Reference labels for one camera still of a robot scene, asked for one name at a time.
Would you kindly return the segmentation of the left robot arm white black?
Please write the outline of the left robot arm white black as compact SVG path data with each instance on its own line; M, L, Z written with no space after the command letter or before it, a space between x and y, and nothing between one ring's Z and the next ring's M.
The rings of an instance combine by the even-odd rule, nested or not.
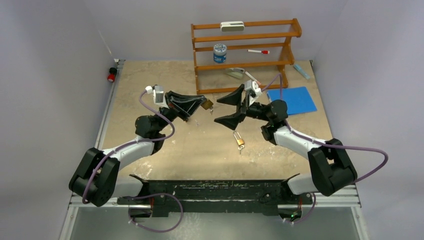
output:
M213 107L204 95L183 95L164 92L158 86L148 86L139 102L151 115L135 120L135 138L121 145L98 149L92 147L83 155L69 181L68 188L80 196L82 204L101 207L111 198L130 198L138 205L146 203L149 191L135 176L119 178L119 172L135 161L159 152L166 139L176 132L173 121L187 122L198 110Z

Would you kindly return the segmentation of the long shackle brass padlock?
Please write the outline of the long shackle brass padlock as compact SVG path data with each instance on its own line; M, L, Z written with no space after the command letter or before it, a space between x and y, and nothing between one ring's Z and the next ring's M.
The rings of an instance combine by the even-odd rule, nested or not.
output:
M245 145L245 141L243 140L243 138L241 137L240 133L238 131L233 131L233 136L236 140L237 143L237 149L240 145Z

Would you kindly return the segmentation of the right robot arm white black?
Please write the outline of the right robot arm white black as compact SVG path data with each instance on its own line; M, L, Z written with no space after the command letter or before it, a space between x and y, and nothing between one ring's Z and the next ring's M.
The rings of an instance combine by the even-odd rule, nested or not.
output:
M235 106L235 113L218 117L214 122L234 131L247 117L265 121L260 128L265 141L287 148L308 161L309 174L297 174L284 180L285 187L280 191L284 202L292 204L305 193L328 197L357 180L357 171L340 140L324 141L295 130L287 122L287 103L282 99L259 103L256 100L261 93L254 84L241 84L217 100L220 104Z

